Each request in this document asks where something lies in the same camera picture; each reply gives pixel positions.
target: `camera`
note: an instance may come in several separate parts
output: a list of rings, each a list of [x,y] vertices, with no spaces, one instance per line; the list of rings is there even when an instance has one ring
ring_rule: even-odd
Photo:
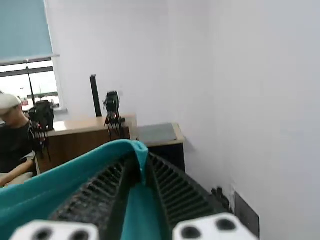
[[[35,133],[49,132],[54,129],[54,108],[48,100],[38,101],[29,110],[31,127]]]

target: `wall outlet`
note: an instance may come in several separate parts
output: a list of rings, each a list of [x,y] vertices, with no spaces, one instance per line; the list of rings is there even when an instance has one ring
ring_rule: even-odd
[[[234,192],[234,215],[239,218],[243,225],[245,225],[255,236],[259,238],[260,218],[236,191]]]

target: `teal cloth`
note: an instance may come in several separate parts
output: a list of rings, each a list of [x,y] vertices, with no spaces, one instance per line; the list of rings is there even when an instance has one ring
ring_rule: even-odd
[[[47,219],[59,205],[107,164],[132,151],[136,153],[142,177],[145,179],[144,169],[148,148],[139,141],[122,139],[106,143],[72,161],[33,177],[24,184],[2,188],[0,190],[1,239],[9,239],[16,228],[32,220]],[[132,188],[129,194],[122,240],[158,240],[160,239],[158,228],[151,190],[144,184],[139,184]]]

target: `teal roller blind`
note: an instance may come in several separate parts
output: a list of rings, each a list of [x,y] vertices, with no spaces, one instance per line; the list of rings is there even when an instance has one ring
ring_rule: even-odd
[[[0,61],[52,53],[44,0],[0,0]]]

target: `black pole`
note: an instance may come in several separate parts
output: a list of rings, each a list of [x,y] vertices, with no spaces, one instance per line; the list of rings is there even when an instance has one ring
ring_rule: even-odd
[[[36,105],[36,100],[35,100],[34,90],[32,88],[32,83],[31,83],[31,79],[30,79],[29,67],[27,66],[25,69],[26,69],[26,72],[28,73],[28,77],[29,77],[29,83],[30,83],[30,89],[31,89],[31,98],[32,98],[33,106],[35,106]]]
[[[91,75],[90,82],[91,82],[91,89],[92,89],[92,96],[93,96],[95,115],[96,115],[96,117],[102,117],[99,94],[98,94],[98,87],[97,87],[97,80],[96,80],[96,75],[95,74]]]

